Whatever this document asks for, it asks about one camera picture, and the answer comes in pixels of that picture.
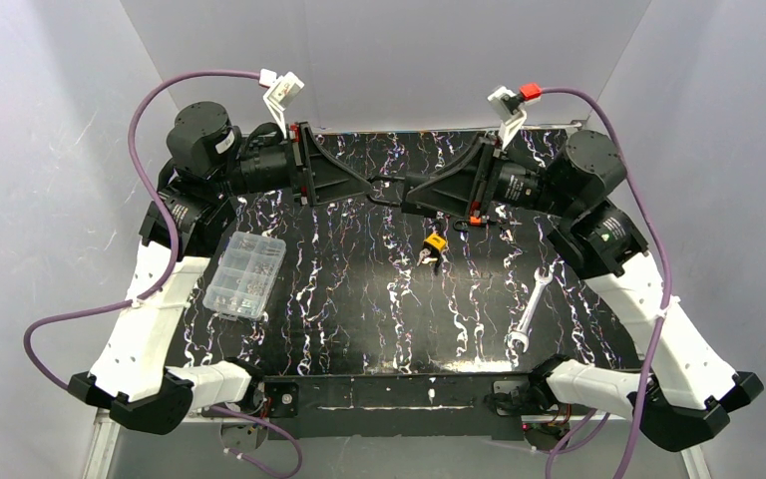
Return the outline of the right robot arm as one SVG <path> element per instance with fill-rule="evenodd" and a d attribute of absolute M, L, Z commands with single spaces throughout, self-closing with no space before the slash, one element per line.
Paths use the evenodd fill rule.
<path fill-rule="evenodd" d="M 464 217 L 498 203 L 555 217 L 549 242 L 610 308 L 651 360 L 651 371 L 609 370 L 557 354 L 531 371 L 526 387 L 498 394 L 497 406 L 529 414 L 578 404 L 638 418 L 648 440 L 678 452 L 714 438 L 764 387 L 757 374 L 724 361 L 666 291 L 639 228 L 610 200 L 626 177 L 617 145 L 599 132 L 571 134 L 538 169 L 484 134 L 439 171 L 408 175 L 400 207 L 425 217 Z"/>

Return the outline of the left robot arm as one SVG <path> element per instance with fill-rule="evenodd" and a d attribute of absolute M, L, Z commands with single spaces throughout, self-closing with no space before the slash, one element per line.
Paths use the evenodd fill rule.
<path fill-rule="evenodd" d="M 74 374 L 68 392 L 120 425 L 163 435 L 191 412 L 260 404 L 261 372 L 239 359 L 171 367 L 167 353 L 192 290 L 220 247 L 231 200 L 290 190 L 317 206 L 368 195 L 370 183 L 327 153 L 306 123 L 265 123 L 250 134 L 225 107 L 198 102 L 179 111 L 167 136 L 170 159 L 151 186 L 127 297 L 100 357 Z"/>

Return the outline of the black padlock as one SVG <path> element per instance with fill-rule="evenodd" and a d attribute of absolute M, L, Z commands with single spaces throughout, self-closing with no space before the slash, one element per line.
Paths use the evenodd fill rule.
<path fill-rule="evenodd" d="M 398 175 L 377 174 L 367 179 L 371 190 L 365 199 L 372 205 L 400 209 L 406 178 Z"/>

